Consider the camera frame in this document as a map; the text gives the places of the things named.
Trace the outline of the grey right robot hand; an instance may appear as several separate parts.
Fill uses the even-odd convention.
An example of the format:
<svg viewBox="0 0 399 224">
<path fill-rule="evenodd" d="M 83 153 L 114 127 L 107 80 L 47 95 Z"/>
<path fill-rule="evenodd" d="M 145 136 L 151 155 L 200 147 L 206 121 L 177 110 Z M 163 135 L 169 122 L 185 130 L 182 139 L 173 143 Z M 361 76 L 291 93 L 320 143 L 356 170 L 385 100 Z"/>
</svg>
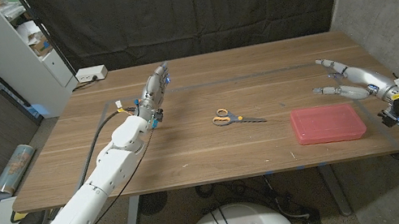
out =
<svg viewBox="0 0 399 224">
<path fill-rule="evenodd" d="M 375 96 L 386 102 L 393 102 L 399 99 L 398 85 L 387 76 L 381 75 L 378 72 L 365 70 L 360 67 L 349 67 L 343 63 L 329 59 L 319 59 L 315 63 L 332 68 L 338 76 L 345 77 L 353 84 L 357 84 L 358 87 L 340 85 L 313 88 L 314 94 L 339 95 L 353 100 L 363 100 L 369 96 Z"/>
</svg>

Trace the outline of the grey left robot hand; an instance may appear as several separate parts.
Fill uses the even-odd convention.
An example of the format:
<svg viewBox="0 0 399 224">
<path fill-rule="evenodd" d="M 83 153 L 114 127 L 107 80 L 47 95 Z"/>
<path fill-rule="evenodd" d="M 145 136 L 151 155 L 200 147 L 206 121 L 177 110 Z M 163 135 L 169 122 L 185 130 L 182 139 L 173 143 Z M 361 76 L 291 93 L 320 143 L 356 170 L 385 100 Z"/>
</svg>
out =
<svg viewBox="0 0 399 224">
<path fill-rule="evenodd" d="M 165 89 L 170 82 L 168 62 L 164 61 L 150 75 L 136 107 L 136 115 L 151 125 L 157 119 L 157 111 L 161 108 Z"/>
</svg>

